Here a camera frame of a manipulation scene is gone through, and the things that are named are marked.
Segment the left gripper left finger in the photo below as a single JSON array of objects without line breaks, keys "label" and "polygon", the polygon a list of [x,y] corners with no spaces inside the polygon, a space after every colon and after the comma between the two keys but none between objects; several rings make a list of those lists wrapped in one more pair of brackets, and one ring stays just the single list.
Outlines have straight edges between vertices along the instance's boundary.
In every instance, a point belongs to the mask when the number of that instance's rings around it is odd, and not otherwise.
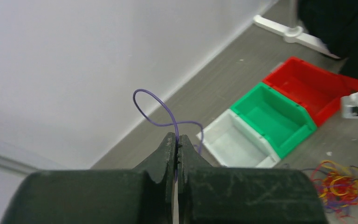
[{"label": "left gripper left finger", "polygon": [[175,134],[132,169],[44,170],[28,175],[3,224],[170,224]]}]

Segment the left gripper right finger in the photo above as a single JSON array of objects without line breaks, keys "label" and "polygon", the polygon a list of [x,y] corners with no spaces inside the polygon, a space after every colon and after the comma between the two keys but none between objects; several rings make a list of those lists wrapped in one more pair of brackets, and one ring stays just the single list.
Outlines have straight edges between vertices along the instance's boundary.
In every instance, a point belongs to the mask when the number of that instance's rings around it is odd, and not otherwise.
[{"label": "left gripper right finger", "polygon": [[309,177],[287,168],[214,167],[179,138],[181,224],[326,224]]}]

